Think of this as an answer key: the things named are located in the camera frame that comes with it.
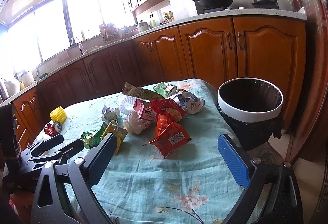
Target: metal bolt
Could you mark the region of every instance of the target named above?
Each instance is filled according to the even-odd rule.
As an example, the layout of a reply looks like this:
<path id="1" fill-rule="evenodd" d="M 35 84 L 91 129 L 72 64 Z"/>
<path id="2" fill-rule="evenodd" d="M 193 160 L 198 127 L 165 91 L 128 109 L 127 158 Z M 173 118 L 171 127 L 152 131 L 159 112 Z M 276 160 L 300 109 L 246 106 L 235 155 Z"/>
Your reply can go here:
<path id="1" fill-rule="evenodd" d="M 289 162 L 284 162 L 284 167 L 290 168 L 290 163 Z"/>
<path id="2" fill-rule="evenodd" d="M 52 166 L 52 163 L 51 162 L 47 162 L 46 164 L 44 164 L 44 167 L 45 168 L 50 168 Z"/>
<path id="3" fill-rule="evenodd" d="M 258 157 L 254 157 L 252 159 L 252 161 L 253 161 L 254 164 L 260 164 L 261 163 L 261 160 Z"/>
<path id="4" fill-rule="evenodd" d="M 81 164 L 82 162 L 83 162 L 83 158 L 81 158 L 81 157 L 78 157 L 74 160 L 75 164 Z"/>

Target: sink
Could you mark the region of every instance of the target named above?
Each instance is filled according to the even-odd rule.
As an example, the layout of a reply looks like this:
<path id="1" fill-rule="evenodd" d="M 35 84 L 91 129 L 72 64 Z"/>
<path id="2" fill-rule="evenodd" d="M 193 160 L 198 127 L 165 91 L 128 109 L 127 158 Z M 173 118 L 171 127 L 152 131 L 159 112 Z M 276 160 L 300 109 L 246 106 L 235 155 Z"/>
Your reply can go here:
<path id="1" fill-rule="evenodd" d="M 94 50 L 96 50 L 96 49 L 99 49 L 99 48 L 101 48 L 101 45 L 98 45 L 98 46 L 96 46 L 96 47 L 91 47 L 91 48 L 89 48 L 88 50 L 85 50 L 85 51 L 83 52 L 83 55 L 89 54 L 90 52 L 92 52 L 92 51 L 94 51 Z"/>

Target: countertop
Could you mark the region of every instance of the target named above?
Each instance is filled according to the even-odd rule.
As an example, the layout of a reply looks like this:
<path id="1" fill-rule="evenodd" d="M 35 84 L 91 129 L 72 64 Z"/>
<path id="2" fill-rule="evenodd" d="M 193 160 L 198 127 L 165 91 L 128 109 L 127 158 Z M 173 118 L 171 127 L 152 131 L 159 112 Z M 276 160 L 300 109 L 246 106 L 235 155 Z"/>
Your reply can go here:
<path id="1" fill-rule="evenodd" d="M 101 47 L 99 49 L 96 49 L 94 51 L 91 51 L 91 52 L 87 53 L 86 55 L 79 56 L 76 59 L 66 63 L 65 65 L 55 69 L 53 72 L 49 73 L 47 76 L 43 77 L 38 82 L 27 86 L 26 88 L 24 88 L 23 90 L 21 90 L 17 94 L 11 96 L 6 101 L 2 102 L 0 104 L 0 106 L 4 106 L 4 105 L 7 105 L 7 104 L 11 103 L 16 98 L 18 98 L 19 96 L 21 96 L 22 94 L 24 94 L 28 90 L 35 87 L 37 84 L 41 83 L 45 79 L 49 78 L 51 75 L 55 74 L 56 72 L 60 71 L 61 69 L 65 68 L 65 67 L 69 66 L 70 64 L 72 64 L 72 63 L 74 63 L 74 62 L 76 62 L 76 61 L 78 61 L 82 58 L 85 58 L 89 55 L 92 55 L 92 54 L 94 54 L 98 51 L 101 51 L 105 48 L 114 46 L 118 43 L 126 42 L 126 41 L 129 41 L 129 40 L 135 39 L 139 36 L 143 36 L 143 35 L 146 35 L 148 33 L 158 31 L 158 30 L 161 30 L 161 29 L 165 29 L 165 28 L 168 28 L 168 27 L 171 27 L 171 26 L 176 26 L 176 25 L 179 25 L 179 24 L 182 24 L 182 23 L 192 22 L 192 21 L 196 21 L 196 20 L 203 20 L 203 19 L 208 19 L 208 18 L 215 18 L 215 17 L 239 16 L 239 15 L 268 15 L 268 16 L 280 16 L 280 17 L 285 17 L 285 18 L 299 19 L 299 20 L 307 20 L 306 14 L 303 14 L 303 13 L 280 10 L 280 9 L 265 9 L 265 8 L 245 8 L 245 9 L 223 10 L 223 11 L 200 14 L 200 15 L 188 17 L 188 18 L 181 19 L 181 20 L 176 20 L 176 21 L 171 22 L 171 23 L 167 23 L 167 24 L 164 24 L 164 25 L 154 27 L 152 29 L 149 29 L 147 31 L 144 31 L 142 33 L 134 35 L 131 38 L 126 38 L 126 39 L 123 39 L 123 40 L 116 41 L 114 43 L 104 45 L 103 47 Z"/>

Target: trash can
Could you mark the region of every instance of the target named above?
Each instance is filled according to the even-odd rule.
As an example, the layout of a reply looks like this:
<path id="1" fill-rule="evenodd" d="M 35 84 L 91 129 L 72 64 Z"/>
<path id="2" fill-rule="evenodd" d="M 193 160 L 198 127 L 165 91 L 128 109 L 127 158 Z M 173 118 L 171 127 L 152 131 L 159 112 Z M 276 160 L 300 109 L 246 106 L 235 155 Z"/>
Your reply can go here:
<path id="1" fill-rule="evenodd" d="M 274 84 L 256 78 L 237 78 L 218 91 L 218 110 L 245 151 L 281 137 L 283 95 Z"/>

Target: faucet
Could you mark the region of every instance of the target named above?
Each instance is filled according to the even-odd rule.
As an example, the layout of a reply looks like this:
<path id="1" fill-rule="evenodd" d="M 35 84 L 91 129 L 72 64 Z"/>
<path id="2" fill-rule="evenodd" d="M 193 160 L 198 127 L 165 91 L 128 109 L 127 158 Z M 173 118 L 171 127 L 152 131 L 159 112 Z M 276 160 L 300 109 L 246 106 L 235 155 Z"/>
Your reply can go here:
<path id="1" fill-rule="evenodd" d="M 73 39 L 74 38 L 77 38 L 76 36 L 73 36 L 72 38 L 71 38 L 71 44 L 73 44 Z M 79 38 L 77 38 L 78 40 L 79 40 L 79 48 L 80 48 L 80 51 L 81 51 L 81 55 L 83 55 L 83 53 L 84 53 L 84 48 L 83 48 L 83 45 L 81 44 L 81 42 L 80 42 L 80 39 Z"/>

